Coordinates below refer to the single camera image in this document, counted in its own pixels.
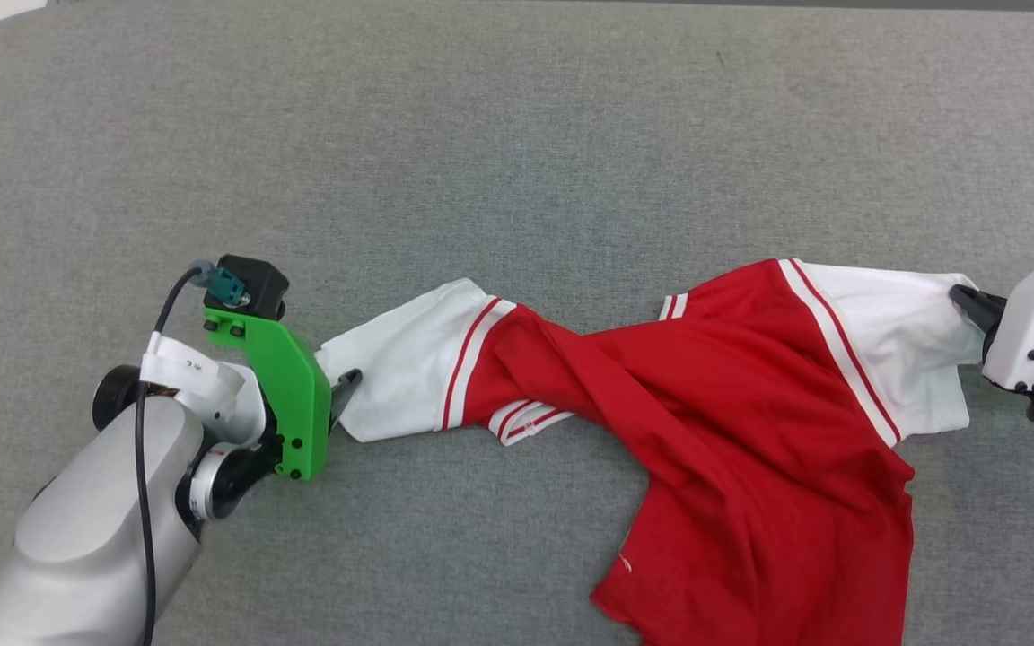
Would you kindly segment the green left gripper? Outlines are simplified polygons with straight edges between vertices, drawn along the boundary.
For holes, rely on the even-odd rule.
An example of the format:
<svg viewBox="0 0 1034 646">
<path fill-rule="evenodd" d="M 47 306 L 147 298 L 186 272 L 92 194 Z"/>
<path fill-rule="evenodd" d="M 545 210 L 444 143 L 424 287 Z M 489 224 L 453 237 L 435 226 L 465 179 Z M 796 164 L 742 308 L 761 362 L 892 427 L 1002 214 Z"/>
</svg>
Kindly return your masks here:
<svg viewBox="0 0 1034 646">
<path fill-rule="evenodd" d="M 205 306 L 210 343 L 243 351 L 263 397 L 263 431 L 253 444 L 270 471 L 311 481 L 327 465 L 329 427 L 338 425 L 358 386 L 361 369 L 337 376 L 332 387 L 311 349 L 279 320 Z"/>
</svg>

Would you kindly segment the red and white shirt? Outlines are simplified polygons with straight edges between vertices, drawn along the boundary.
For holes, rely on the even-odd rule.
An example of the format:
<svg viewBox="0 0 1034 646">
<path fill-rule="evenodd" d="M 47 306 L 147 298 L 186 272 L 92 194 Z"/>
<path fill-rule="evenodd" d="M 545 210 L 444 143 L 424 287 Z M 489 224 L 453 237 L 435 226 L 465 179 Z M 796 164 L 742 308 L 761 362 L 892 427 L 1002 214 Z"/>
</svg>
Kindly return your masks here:
<svg viewBox="0 0 1034 646">
<path fill-rule="evenodd" d="M 650 483 L 592 602 L 645 646 L 901 646 L 914 469 L 900 441 L 969 414 L 982 335 L 962 274 L 780 258 L 589 335 L 443 284 L 334 336 L 360 442 L 480 425 L 503 445 L 578 416 Z"/>
</svg>

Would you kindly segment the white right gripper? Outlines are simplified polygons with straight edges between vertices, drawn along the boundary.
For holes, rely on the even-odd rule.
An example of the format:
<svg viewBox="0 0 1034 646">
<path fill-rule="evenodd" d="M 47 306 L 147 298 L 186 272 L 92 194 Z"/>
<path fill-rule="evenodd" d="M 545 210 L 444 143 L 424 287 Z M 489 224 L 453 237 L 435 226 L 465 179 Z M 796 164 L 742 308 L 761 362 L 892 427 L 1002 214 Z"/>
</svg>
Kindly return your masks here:
<svg viewBox="0 0 1034 646">
<path fill-rule="evenodd" d="M 989 381 L 1005 391 L 1034 384 L 1034 270 L 1008 299 L 964 284 L 953 285 L 949 295 L 982 334 L 995 334 L 982 368 Z"/>
</svg>

